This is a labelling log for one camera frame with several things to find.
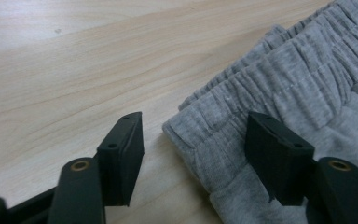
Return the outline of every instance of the brass screw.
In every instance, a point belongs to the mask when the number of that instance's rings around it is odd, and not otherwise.
[[[89,168],[90,163],[88,161],[77,161],[71,165],[72,171],[83,171]]]
[[[328,164],[333,167],[334,169],[336,170],[339,170],[339,171],[349,171],[351,170],[351,167],[346,163],[346,162],[343,162],[343,161],[329,161]]]

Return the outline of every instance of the wooden table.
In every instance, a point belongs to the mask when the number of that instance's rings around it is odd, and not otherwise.
[[[274,23],[327,0],[0,0],[0,196],[9,207],[93,156],[143,111],[145,156],[131,207],[108,223],[220,223],[161,125]]]

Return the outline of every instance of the light wood surface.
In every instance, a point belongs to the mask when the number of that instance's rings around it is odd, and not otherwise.
[[[161,125],[274,23],[327,0],[0,0],[0,197],[9,207],[93,156],[125,114],[144,114],[130,207],[108,223],[221,223]]]

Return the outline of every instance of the gray shorts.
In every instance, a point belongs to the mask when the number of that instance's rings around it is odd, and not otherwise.
[[[244,156],[247,115],[282,121],[316,147],[316,160],[358,165],[358,1],[337,0],[266,35],[180,108],[163,131],[224,222],[307,223],[304,207],[268,203]]]

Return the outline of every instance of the garment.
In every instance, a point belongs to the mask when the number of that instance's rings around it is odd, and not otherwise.
[[[163,125],[225,223],[307,223],[304,206],[269,203],[248,164],[249,111],[283,122],[315,146],[316,160],[358,165],[358,1],[337,0],[270,41],[273,48],[218,75]]]

